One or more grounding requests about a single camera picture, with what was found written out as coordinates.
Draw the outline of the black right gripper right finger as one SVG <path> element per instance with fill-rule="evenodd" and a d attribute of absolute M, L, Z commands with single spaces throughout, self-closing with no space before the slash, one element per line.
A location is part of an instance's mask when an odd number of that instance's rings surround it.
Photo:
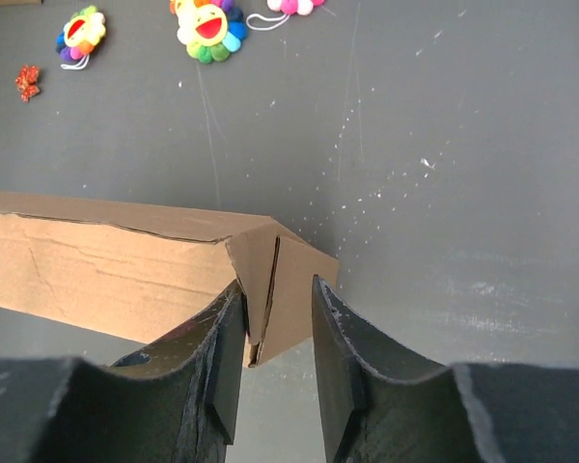
<path fill-rule="evenodd" d="M 330 462 L 579 462 L 579 366 L 442 365 L 313 280 L 317 394 Z"/>

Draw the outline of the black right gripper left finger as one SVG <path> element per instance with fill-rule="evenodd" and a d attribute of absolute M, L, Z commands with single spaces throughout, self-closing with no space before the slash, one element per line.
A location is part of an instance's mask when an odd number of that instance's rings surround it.
<path fill-rule="evenodd" d="M 234 441 L 245 317 L 245 296 L 231 283 L 110 366 L 0 358 L 0 462 L 223 461 Z"/>

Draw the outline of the brown cardboard box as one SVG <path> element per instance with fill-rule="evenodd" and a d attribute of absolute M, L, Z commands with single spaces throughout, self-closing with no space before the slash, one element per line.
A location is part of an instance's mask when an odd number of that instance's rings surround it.
<path fill-rule="evenodd" d="M 0 191 L 0 308 L 149 343 L 229 284 L 259 366 L 312 334 L 312 281 L 338 261 L 268 216 Z"/>

